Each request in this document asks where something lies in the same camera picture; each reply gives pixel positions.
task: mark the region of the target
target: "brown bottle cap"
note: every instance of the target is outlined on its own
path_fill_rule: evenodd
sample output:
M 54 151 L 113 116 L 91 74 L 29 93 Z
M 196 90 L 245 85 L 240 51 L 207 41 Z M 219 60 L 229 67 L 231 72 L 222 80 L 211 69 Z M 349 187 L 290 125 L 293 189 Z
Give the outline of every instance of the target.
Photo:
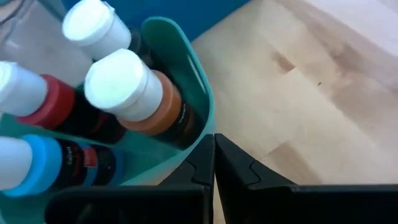
M 163 87 L 162 101 L 155 113 L 142 121 L 126 121 L 118 118 L 127 129 L 148 136 L 155 136 L 166 131 L 177 119 L 182 104 L 180 92 L 174 84 L 162 72 L 154 70 L 154 73 Z

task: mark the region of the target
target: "red paint bottle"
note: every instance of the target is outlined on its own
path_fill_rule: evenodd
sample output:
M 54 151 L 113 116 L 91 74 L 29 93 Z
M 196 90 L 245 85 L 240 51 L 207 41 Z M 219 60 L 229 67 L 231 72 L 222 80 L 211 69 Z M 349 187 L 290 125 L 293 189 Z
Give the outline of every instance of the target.
M 38 76 L 11 62 L 0 62 L 0 73 L 13 77 L 11 84 L 0 81 L 0 94 L 10 92 L 0 99 L 0 110 L 21 123 L 107 144 L 118 142 L 126 131 L 113 115 L 91 106 L 82 91 L 51 75 Z M 27 84 L 28 78 L 36 82 L 29 81 L 32 88 L 22 89 L 21 83 Z M 36 103 L 28 105 L 31 100 Z M 13 106 L 13 101 L 19 101 L 21 108 Z

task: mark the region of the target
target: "clear plastic container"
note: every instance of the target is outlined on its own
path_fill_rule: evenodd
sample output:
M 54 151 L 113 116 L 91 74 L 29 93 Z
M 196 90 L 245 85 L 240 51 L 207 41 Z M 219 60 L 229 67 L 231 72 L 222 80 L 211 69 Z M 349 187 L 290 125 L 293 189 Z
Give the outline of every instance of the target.
M 93 63 L 63 36 L 59 18 L 35 0 L 13 0 L 0 6 L 0 60 L 18 62 L 72 86 L 84 80 Z

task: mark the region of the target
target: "teal plastic tray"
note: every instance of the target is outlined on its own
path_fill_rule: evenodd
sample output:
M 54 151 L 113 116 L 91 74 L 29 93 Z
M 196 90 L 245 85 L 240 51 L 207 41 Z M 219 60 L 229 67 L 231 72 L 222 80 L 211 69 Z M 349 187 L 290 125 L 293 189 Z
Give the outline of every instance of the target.
M 128 132 L 117 145 L 112 146 L 123 150 L 126 155 L 126 171 L 122 185 L 146 185 L 165 177 L 191 153 L 205 134 L 213 132 L 215 125 L 214 102 L 210 85 L 181 28 L 168 18 L 151 17 L 144 21 L 142 34 L 148 45 L 166 64 L 174 82 L 180 87 L 183 98 L 194 107 L 206 124 L 200 137 L 184 151 L 141 134 Z M 25 126 L 6 114 L 1 117 L 0 135 L 20 137 L 28 133 L 88 141 Z M 45 193 L 34 197 L 7 198 L 0 194 L 2 218 L 8 224 L 41 224 L 44 222 L 45 204 L 51 196 L 52 193 Z

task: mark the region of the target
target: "blue paint bottle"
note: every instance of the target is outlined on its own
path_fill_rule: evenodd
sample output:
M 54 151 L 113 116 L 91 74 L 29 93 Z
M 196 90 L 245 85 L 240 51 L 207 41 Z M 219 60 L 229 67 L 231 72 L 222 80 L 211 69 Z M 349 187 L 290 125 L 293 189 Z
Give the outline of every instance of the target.
M 121 151 L 48 136 L 0 137 L 1 156 L 9 157 L 1 167 L 10 172 L 2 176 L 9 181 L 0 189 L 10 197 L 78 185 L 118 185 L 123 176 Z

